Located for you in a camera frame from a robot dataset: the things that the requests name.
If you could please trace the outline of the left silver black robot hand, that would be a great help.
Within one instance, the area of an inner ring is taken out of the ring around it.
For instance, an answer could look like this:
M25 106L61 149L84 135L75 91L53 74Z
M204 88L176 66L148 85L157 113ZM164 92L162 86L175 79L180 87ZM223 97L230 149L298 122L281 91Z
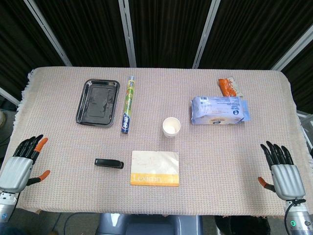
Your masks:
M20 193L26 186L39 183L50 174L50 170L46 170L42 175L30 178L33 165L47 141L48 138L39 135L23 140L18 145L13 156L6 162L0 175L1 191Z

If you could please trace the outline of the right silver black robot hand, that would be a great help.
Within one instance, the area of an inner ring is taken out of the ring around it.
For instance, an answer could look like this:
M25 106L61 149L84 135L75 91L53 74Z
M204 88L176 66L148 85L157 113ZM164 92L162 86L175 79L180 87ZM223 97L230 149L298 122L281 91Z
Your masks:
M285 201L301 200L306 195L304 185L297 166L290 152L284 146L278 146L267 141L260 145L268 163L273 184L258 177L260 185Z

